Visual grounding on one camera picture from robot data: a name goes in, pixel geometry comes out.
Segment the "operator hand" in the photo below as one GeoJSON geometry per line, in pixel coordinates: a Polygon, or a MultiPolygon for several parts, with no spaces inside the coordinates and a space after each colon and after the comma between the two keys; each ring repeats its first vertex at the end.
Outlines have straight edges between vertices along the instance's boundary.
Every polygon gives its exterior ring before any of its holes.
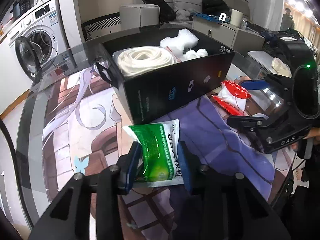
{"type": "Polygon", "coordinates": [[[314,127],[312,129],[310,129],[308,135],[305,137],[305,139],[309,139],[309,138],[316,138],[317,140],[319,140],[320,137],[320,128],[318,127],[314,127]]]}

